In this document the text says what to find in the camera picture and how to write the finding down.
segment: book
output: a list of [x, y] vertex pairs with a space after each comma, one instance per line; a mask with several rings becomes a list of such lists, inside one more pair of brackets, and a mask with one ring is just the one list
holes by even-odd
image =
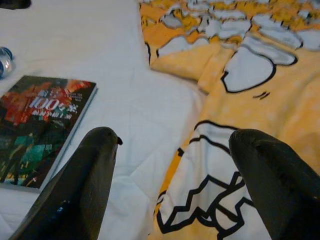
[[0, 98], [0, 186], [40, 192], [51, 179], [96, 83], [23, 76]]

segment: bed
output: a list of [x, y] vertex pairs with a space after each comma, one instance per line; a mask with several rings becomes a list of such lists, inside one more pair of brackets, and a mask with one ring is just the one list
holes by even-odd
[[[0, 94], [23, 75], [97, 83], [57, 171], [94, 127], [123, 140], [98, 239], [268, 240], [228, 140], [237, 129], [262, 130], [320, 173], [319, 8], [316, 0], [34, 0], [0, 9], [0, 45], [15, 56]], [[0, 197], [5, 240], [37, 194], [0, 188]]]

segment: wrinkled fabric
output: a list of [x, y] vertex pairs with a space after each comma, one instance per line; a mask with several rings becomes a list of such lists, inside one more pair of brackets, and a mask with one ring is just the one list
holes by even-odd
[[139, 6], [151, 69], [193, 79], [208, 94], [167, 171], [149, 239], [270, 239], [228, 139], [236, 129], [261, 130], [320, 173], [318, 1]]

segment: white cartoon shape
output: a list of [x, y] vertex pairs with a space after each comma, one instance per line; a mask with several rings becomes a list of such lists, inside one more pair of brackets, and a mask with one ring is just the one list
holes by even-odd
[[239, 10], [209, 10], [210, 14], [213, 14], [217, 19], [245, 19], [246, 14]]
[[303, 47], [311, 51], [320, 50], [320, 31], [303, 30], [296, 33], [303, 40]]
[[303, 17], [304, 19], [306, 19], [309, 15], [309, 11], [308, 10], [300, 10], [298, 12], [298, 16]]
[[192, 11], [189, 11], [187, 9], [181, 9], [181, 12], [182, 12], [182, 16], [184, 17], [193, 13]]
[[249, 20], [225, 21], [221, 25], [219, 38], [227, 39], [232, 36], [245, 36], [245, 33], [250, 29], [251, 22]]
[[166, 45], [158, 50], [159, 57], [171, 53], [190, 50], [192, 48], [209, 44], [206, 38], [198, 38], [193, 44], [188, 43], [184, 36], [178, 36], [171, 39]]
[[208, 15], [203, 15], [198, 32], [204, 32], [208, 38], [218, 36], [220, 39], [228, 39], [232, 36], [242, 36], [250, 29], [249, 20], [225, 21], [221, 22]]
[[263, 84], [275, 71], [276, 68], [269, 58], [240, 46], [226, 64], [221, 80], [227, 92], [239, 93]]
[[276, 65], [288, 66], [297, 62], [297, 58], [293, 54], [283, 51], [272, 44], [262, 42], [252, 36], [245, 37], [242, 45], [248, 46], [253, 52], [259, 55], [268, 57]]
[[176, 18], [173, 12], [171, 12], [169, 15], [162, 16], [160, 21], [163, 22], [163, 24], [168, 28], [176, 29], [182, 27], [180, 19]]
[[294, 49], [302, 46], [302, 41], [294, 32], [284, 28], [280, 21], [273, 21], [270, 17], [269, 14], [258, 14], [252, 18], [253, 23], [261, 27], [259, 32], [262, 35]]
[[284, 30], [280, 21], [273, 21], [270, 14], [257, 14], [253, 16], [252, 21], [254, 24], [264, 29]]
[[203, 0], [188, 0], [186, 6], [194, 11], [207, 11], [209, 9], [209, 4]]
[[303, 45], [302, 41], [297, 37], [297, 35], [289, 30], [278, 31], [261, 28], [259, 32], [264, 36], [279, 41], [280, 43], [288, 45], [294, 49], [301, 48]]
[[208, 38], [212, 38], [217, 35], [221, 29], [221, 22], [213, 19], [208, 15], [202, 17], [201, 23], [198, 26], [198, 32], [204, 32]]
[[[250, 234], [256, 233], [262, 236], [260, 240], [270, 239], [229, 153], [234, 130], [209, 121], [197, 124], [159, 209], [157, 219], [163, 233], [181, 229], [197, 218], [216, 228], [222, 238], [235, 234], [244, 224], [248, 237], [238, 240], [253, 239]], [[242, 215], [255, 224], [246, 225]]]

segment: white bed sheet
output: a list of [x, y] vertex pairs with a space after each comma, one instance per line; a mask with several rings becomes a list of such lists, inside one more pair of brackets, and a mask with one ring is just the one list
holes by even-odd
[[[143, 240], [175, 150], [189, 134], [204, 96], [192, 82], [147, 65], [135, 0], [33, 0], [0, 9], [0, 46], [16, 67], [0, 95], [23, 75], [76, 78], [99, 88], [58, 167], [94, 127], [123, 140], [99, 239]], [[37, 194], [0, 188], [0, 240], [19, 226]]]

